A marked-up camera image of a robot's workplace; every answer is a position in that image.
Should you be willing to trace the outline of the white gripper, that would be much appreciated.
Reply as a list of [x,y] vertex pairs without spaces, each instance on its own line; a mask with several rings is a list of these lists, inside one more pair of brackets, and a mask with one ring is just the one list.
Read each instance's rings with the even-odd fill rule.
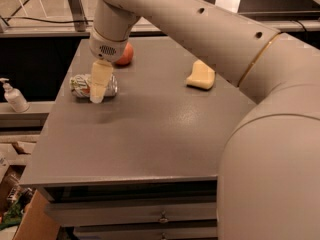
[[113,73],[113,66],[110,62],[116,62],[124,53],[127,40],[111,41],[100,35],[95,28],[91,30],[89,48],[91,53],[98,59],[92,64],[90,101],[101,103],[109,81]]

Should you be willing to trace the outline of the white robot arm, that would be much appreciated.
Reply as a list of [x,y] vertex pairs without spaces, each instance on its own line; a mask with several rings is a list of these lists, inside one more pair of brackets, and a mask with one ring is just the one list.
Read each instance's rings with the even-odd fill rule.
[[90,48],[146,18],[256,102],[218,166],[219,240],[320,240],[320,55],[203,0],[98,0]]

